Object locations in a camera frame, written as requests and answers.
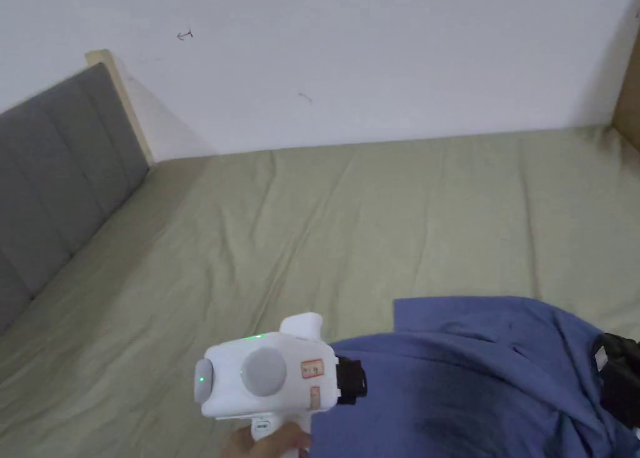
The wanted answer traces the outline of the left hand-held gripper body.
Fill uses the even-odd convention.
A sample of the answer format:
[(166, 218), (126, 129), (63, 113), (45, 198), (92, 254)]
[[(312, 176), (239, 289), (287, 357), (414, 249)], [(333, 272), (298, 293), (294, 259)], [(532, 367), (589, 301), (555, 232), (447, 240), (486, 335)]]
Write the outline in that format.
[(285, 318), (274, 332), (210, 347), (194, 370), (201, 413), (247, 419), (253, 436), (288, 423), (310, 432), (314, 414), (366, 397), (361, 361), (337, 355), (322, 328), (322, 317), (306, 312)]

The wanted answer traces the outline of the person's left hand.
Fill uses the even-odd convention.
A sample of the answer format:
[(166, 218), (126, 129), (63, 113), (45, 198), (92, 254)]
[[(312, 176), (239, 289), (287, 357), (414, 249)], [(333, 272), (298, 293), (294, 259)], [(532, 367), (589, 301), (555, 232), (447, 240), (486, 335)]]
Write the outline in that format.
[(311, 434), (304, 432), (297, 424), (287, 423), (273, 434), (259, 440), (251, 435), (249, 426), (235, 430), (229, 436), (221, 457), (283, 457), (294, 451), (296, 457), (308, 457), (311, 448)]

